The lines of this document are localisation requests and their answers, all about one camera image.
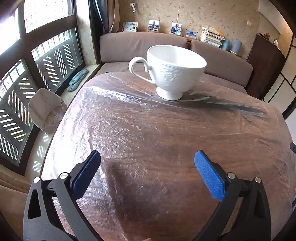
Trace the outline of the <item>dark wooden cabinet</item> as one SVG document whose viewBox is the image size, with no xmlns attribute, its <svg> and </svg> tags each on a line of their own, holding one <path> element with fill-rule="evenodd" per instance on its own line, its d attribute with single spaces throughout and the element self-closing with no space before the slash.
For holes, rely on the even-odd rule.
<svg viewBox="0 0 296 241">
<path fill-rule="evenodd" d="M 285 61 L 285 56 L 276 45 L 257 34 L 247 58 L 247 62 L 253 67 L 246 86 L 248 95 L 264 99 L 277 80 Z"/>
</svg>

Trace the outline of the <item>wall lamp fixture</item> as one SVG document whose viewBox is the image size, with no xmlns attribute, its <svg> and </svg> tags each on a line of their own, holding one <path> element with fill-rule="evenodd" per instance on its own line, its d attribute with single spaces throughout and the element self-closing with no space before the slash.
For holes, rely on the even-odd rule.
<svg viewBox="0 0 296 241">
<path fill-rule="evenodd" d="M 133 12 L 136 13 L 137 12 L 136 4 L 135 3 L 130 3 L 130 6 L 132 7 Z"/>
</svg>

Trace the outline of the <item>brown sofa cushion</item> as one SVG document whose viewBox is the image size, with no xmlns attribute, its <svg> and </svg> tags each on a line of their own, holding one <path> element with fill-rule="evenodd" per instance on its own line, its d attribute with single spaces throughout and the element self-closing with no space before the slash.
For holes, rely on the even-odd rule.
<svg viewBox="0 0 296 241">
<path fill-rule="evenodd" d="M 191 50 L 207 62 L 205 73 L 246 87 L 253 67 L 238 56 L 210 44 L 193 40 Z"/>
<path fill-rule="evenodd" d="M 103 63 L 129 62 L 134 57 L 147 57 L 154 45 L 173 45 L 189 48 L 186 38 L 153 32 L 119 32 L 100 37 L 100 57 Z"/>
</svg>

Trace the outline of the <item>brown sofa left cushion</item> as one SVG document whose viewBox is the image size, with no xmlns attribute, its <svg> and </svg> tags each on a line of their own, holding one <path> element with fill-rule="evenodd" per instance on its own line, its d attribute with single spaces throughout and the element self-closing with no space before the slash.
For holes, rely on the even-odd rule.
<svg viewBox="0 0 296 241">
<path fill-rule="evenodd" d="M 100 57 L 103 63 L 129 62 L 134 57 L 147 57 L 154 45 L 173 45 L 189 48 L 186 38 L 153 32 L 119 32 L 100 37 Z"/>
</svg>

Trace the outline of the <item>small teal cup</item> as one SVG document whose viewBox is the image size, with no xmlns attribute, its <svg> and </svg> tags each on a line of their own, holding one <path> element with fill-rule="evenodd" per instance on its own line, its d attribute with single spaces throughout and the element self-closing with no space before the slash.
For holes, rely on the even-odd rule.
<svg viewBox="0 0 296 241">
<path fill-rule="evenodd" d="M 222 50 L 225 50 L 225 51 L 228 51 L 229 44 L 230 44 L 230 41 L 226 39 L 226 40 L 222 43 L 222 45 L 221 45 L 221 49 L 222 49 Z"/>
</svg>

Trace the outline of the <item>large white teacup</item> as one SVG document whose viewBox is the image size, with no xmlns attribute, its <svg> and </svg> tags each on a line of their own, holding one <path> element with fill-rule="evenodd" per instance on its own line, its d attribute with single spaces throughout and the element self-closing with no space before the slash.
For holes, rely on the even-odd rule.
<svg viewBox="0 0 296 241">
<path fill-rule="evenodd" d="M 150 79 L 135 73 L 134 65 L 143 63 Z M 154 45 L 148 48 L 147 57 L 134 57 L 128 69 L 134 76 L 156 86 L 157 95 L 165 100 L 182 98 L 200 80 L 207 66 L 199 54 L 173 45 Z"/>
</svg>

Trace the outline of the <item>photo frame far left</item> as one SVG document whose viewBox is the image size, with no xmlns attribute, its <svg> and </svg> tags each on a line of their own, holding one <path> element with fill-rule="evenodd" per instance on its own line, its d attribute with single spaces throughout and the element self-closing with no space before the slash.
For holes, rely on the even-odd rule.
<svg viewBox="0 0 296 241">
<path fill-rule="evenodd" d="M 123 32 L 137 32 L 138 22 L 124 22 L 122 26 Z"/>
</svg>

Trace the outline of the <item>grey blue cylinder speaker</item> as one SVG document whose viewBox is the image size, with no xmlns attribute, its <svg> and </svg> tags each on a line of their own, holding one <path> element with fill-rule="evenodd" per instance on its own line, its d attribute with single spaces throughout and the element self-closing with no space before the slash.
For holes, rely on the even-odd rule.
<svg viewBox="0 0 296 241">
<path fill-rule="evenodd" d="M 233 38 L 230 52 L 235 55 L 238 55 L 241 45 L 242 45 L 242 42 L 240 40 Z"/>
</svg>

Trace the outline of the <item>teal slippers on sill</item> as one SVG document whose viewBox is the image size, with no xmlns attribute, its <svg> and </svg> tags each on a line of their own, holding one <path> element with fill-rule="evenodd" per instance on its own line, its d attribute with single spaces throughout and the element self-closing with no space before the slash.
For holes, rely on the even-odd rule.
<svg viewBox="0 0 296 241">
<path fill-rule="evenodd" d="M 83 69 L 79 71 L 69 82 L 69 85 L 67 87 L 68 92 L 73 92 L 76 90 L 80 84 L 80 82 L 86 77 L 86 75 L 89 73 L 88 69 Z"/>
</svg>

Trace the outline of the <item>stack of books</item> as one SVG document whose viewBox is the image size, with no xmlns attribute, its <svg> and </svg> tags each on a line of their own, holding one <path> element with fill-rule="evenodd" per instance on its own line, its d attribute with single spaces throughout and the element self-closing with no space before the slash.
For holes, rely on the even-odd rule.
<svg viewBox="0 0 296 241">
<path fill-rule="evenodd" d="M 225 36 L 220 30 L 208 26 L 202 26 L 200 41 L 221 48 L 225 41 Z"/>
</svg>

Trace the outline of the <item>photo frame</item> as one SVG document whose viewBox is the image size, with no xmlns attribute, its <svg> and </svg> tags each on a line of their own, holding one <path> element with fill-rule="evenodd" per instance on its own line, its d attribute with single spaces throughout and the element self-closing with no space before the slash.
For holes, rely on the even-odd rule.
<svg viewBox="0 0 296 241">
<path fill-rule="evenodd" d="M 149 20 L 148 32 L 159 32 L 160 20 Z"/>
<path fill-rule="evenodd" d="M 137 32 L 138 22 L 124 22 L 122 26 L 123 32 Z"/>
<path fill-rule="evenodd" d="M 185 31 L 185 37 L 188 39 L 197 39 L 197 32 L 187 29 Z"/>
<path fill-rule="evenodd" d="M 182 35 L 182 24 L 177 22 L 171 23 L 171 34 L 181 36 Z"/>
</svg>

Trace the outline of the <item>brown sofa right cushion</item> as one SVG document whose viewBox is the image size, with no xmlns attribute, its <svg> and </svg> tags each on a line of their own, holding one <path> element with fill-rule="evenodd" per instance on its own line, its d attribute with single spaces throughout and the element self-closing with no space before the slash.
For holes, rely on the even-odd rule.
<svg viewBox="0 0 296 241">
<path fill-rule="evenodd" d="M 210 44 L 193 40 L 191 50 L 207 62 L 205 73 L 246 87 L 253 67 L 238 56 Z"/>
</svg>

